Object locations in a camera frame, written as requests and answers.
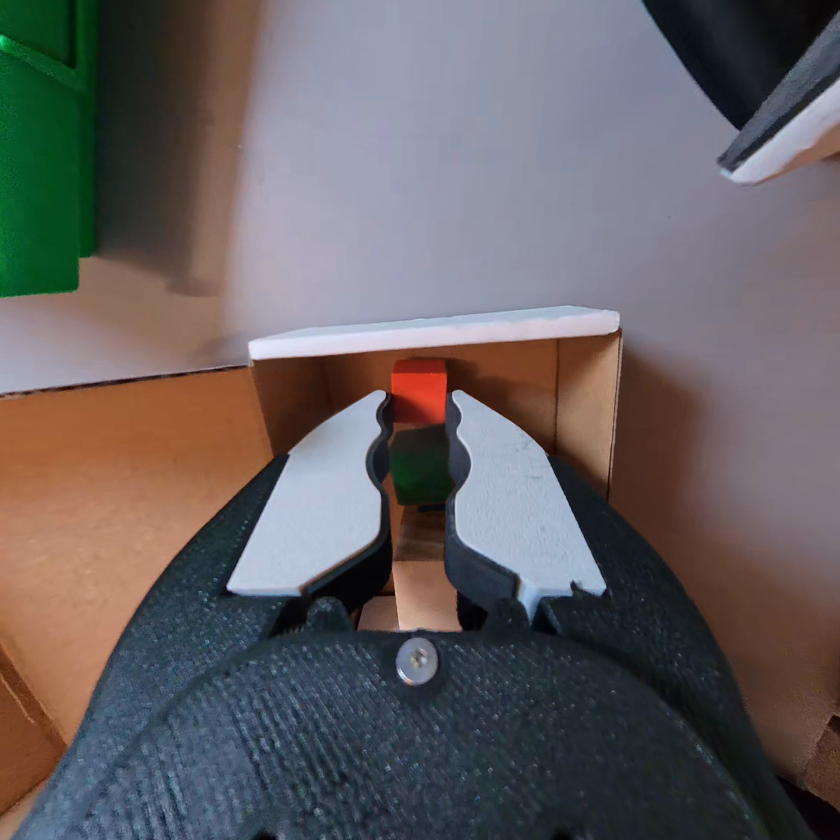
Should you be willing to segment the white cardboard box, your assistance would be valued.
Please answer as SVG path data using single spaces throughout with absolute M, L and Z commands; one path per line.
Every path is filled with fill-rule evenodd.
M 617 312 L 304 329 L 246 369 L 2 400 L 2 837 L 814 838 L 717 640 L 606 499 Z M 606 591 L 485 612 L 227 583 L 290 450 L 446 362 L 549 456 Z

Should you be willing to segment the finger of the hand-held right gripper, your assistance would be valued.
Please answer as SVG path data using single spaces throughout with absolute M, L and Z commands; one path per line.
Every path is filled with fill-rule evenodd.
M 766 182 L 839 151 L 839 27 L 826 26 L 718 158 L 742 185 Z

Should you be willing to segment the green plastic bin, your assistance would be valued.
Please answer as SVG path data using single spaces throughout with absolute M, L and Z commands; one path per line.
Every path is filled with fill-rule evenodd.
M 97 247 L 99 3 L 1 2 L 1 295 L 74 291 Z

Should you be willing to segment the orange cube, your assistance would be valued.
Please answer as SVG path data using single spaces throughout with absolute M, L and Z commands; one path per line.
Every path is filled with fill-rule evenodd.
M 396 424 L 445 424 L 447 369 L 443 359 L 397 360 L 392 368 L 391 406 Z

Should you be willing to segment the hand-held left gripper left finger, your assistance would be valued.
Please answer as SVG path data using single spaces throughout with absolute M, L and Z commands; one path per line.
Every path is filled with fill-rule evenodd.
M 236 595 L 315 597 L 337 581 L 343 599 L 369 599 L 392 563 L 383 487 L 390 396 L 377 390 L 331 416 L 288 453 L 239 555 Z

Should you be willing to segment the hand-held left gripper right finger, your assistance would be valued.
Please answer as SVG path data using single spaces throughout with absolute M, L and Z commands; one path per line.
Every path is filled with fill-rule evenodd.
M 457 593 L 490 613 L 513 599 L 533 621 L 543 599 L 606 582 L 543 447 L 465 391 L 448 394 L 454 488 L 446 502 L 444 568 Z

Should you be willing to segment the green cube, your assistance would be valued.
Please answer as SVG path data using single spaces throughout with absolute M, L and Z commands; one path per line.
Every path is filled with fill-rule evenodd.
M 444 504 L 454 482 L 448 471 L 444 424 L 400 429 L 390 444 L 396 501 L 403 507 Z

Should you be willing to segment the wooden cube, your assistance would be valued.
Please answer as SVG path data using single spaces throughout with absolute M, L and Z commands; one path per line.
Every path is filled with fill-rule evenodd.
M 404 507 L 393 544 L 394 562 L 443 562 L 446 511 L 416 512 Z

